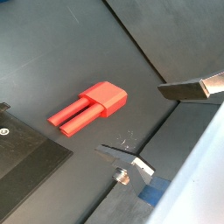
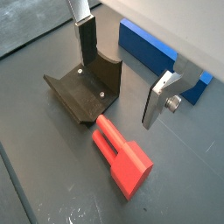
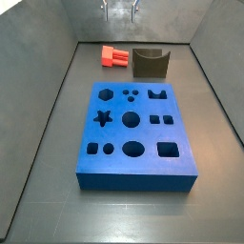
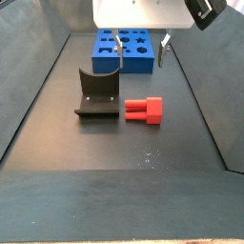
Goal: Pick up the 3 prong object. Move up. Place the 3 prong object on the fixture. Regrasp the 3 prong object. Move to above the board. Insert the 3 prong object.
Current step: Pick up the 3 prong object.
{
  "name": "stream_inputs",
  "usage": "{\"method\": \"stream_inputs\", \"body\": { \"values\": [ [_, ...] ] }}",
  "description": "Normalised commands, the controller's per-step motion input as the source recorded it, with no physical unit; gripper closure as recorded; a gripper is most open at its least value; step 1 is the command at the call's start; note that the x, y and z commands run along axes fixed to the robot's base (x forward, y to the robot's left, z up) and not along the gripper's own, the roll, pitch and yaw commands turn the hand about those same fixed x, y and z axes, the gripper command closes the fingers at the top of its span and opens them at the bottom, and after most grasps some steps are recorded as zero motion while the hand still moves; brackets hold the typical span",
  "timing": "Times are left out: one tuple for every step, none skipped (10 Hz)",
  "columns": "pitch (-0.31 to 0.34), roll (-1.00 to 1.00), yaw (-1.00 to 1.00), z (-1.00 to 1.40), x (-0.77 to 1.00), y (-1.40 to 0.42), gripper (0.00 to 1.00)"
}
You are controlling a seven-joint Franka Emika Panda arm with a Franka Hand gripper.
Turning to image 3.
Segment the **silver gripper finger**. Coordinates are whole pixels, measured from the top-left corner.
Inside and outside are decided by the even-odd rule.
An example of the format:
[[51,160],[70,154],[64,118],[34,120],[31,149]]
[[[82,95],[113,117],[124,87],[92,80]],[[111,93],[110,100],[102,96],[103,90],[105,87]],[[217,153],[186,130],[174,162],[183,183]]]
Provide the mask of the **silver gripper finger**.
[[108,19],[109,19],[109,11],[108,11],[108,2],[107,2],[107,0],[102,0],[101,9],[104,11],[105,21],[108,21]]
[[134,0],[132,2],[132,14],[131,14],[131,20],[132,20],[132,23],[134,21],[134,16],[136,14],[136,12],[138,11],[138,4],[139,4],[139,1],[140,0]]

